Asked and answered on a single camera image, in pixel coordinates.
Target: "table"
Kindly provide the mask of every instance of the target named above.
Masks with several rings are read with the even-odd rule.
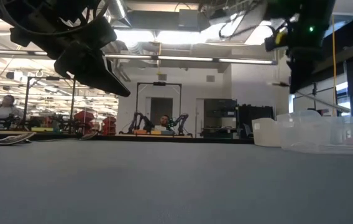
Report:
[[[0,147],[8,223],[353,223],[353,156],[172,142]]]

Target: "plastic container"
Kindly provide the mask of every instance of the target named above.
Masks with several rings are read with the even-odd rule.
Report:
[[[252,120],[254,144],[258,146],[280,147],[277,122],[271,118]]]
[[[277,116],[283,149],[322,154],[353,154],[353,117],[322,117],[315,111]]]

